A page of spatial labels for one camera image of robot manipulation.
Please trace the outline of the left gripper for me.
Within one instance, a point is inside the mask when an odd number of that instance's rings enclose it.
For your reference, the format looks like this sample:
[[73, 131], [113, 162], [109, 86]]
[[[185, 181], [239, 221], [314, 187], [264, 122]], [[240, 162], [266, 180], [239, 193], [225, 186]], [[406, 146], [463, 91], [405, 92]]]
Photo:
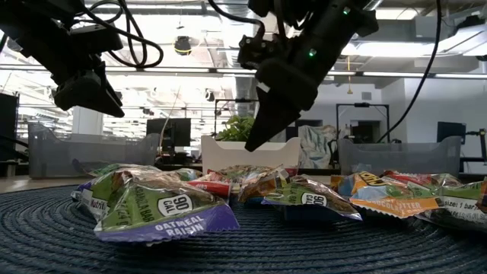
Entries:
[[[99, 54], [83, 49], [22, 50], [33, 57], [60, 84], [53, 92], [54, 103], [62, 110], [84, 107], [114, 117], [124, 117], [122, 101], [107, 79], [106, 63]], [[100, 77], [94, 72], [100, 70]]]

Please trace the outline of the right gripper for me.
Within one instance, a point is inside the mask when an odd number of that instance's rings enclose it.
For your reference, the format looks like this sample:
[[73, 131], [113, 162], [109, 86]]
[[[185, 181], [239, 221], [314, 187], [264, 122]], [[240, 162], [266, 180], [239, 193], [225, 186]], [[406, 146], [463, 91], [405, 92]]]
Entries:
[[256, 78], [273, 93], [258, 93], [259, 110], [250, 130], [245, 149], [255, 151], [298, 119], [300, 110], [309, 110], [323, 81], [323, 70], [299, 68], [283, 59], [265, 60]]

